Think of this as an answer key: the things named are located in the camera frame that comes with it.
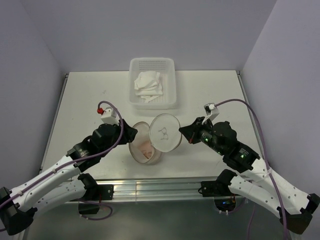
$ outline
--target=black bracket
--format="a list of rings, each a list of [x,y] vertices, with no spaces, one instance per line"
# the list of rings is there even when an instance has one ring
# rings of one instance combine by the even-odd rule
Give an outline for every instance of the black bracket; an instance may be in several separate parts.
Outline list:
[[[97,188],[98,195],[95,195],[92,200],[94,201],[106,201],[112,200],[114,196],[114,186],[112,184],[101,184]]]
[[[202,194],[204,198],[230,196],[232,193],[228,186],[231,185],[231,180],[235,176],[237,176],[235,172],[225,169],[220,173],[215,181],[202,181],[201,188],[198,192]]]

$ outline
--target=gray wall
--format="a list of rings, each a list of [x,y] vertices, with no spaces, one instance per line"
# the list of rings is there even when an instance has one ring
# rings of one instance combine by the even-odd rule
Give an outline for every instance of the gray wall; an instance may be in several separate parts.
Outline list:
[[[320,195],[320,1],[278,0],[242,72],[274,167]],[[304,234],[319,239],[320,209]]]
[[[128,70],[167,57],[177,70],[243,68],[276,0],[21,0],[66,71]]]
[[[62,83],[22,4],[0,0],[0,187],[18,186],[39,172]]]

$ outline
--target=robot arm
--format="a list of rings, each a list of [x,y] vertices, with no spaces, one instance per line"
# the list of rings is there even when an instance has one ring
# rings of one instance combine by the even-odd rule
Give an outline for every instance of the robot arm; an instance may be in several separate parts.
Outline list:
[[[230,127],[229,122],[217,122],[213,125],[210,119],[204,122],[205,119],[205,117],[198,117],[191,125],[181,127],[179,131],[190,144],[200,142],[206,144],[219,155],[223,156],[222,160],[228,167],[238,171],[240,174],[260,185],[262,188],[251,186],[251,184],[248,184],[246,181],[245,185],[247,187],[243,188],[237,185],[240,179],[236,178],[234,181],[226,183],[232,193],[243,195],[266,207],[276,216],[279,216],[280,222],[283,223],[282,214],[279,211],[281,208],[278,208],[278,213],[276,213],[274,206],[269,206],[269,204],[274,201],[265,200],[268,202],[263,203],[262,199],[256,196],[256,194],[261,194],[261,196],[267,197],[268,193],[270,198],[272,196],[273,199],[278,199],[264,160],[249,146],[237,140],[237,132]],[[272,171],[272,176],[283,201],[287,228],[294,233],[302,234],[309,225],[312,214],[319,206],[320,197],[314,193],[307,194],[297,189],[274,170]]]
[[[122,118],[115,124],[112,109],[99,111],[105,123],[56,164],[18,187],[0,188],[0,218],[9,235],[25,230],[34,217],[60,204],[79,198],[90,200],[96,193],[96,181],[88,173],[81,173],[98,164],[114,146],[131,143],[138,132]],[[78,178],[61,185],[74,176]]]

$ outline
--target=white cloth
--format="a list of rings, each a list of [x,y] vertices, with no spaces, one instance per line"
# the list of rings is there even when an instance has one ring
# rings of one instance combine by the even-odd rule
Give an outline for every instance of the white cloth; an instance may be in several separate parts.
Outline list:
[[[137,79],[134,81],[135,90],[150,90],[156,88],[159,84],[160,72],[156,71],[142,71],[139,73]]]
[[[137,79],[134,81],[134,89],[135,95],[145,99],[145,103],[163,95],[160,72],[140,72]]]

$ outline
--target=white tabletop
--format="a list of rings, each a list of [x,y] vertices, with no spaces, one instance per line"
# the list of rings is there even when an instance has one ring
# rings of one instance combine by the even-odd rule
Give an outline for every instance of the white tabletop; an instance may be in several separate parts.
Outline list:
[[[127,71],[71,72],[49,142],[43,169],[46,170],[67,153],[75,144],[92,134],[102,121],[97,104],[106,100],[113,103],[126,122],[149,125],[159,114],[169,113],[178,118],[181,126],[190,125],[205,115],[204,105],[231,98],[244,99],[234,70],[229,71],[176,71],[178,108],[170,110],[136,110],[127,102]],[[238,140],[260,153],[254,128],[244,104],[226,103],[219,107],[215,122],[230,122],[237,131]],[[159,179],[218,176],[227,168],[222,157],[202,143],[180,146],[164,153],[154,165],[137,163],[128,145],[117,146],[100,163],[87,170],[95,179]]]

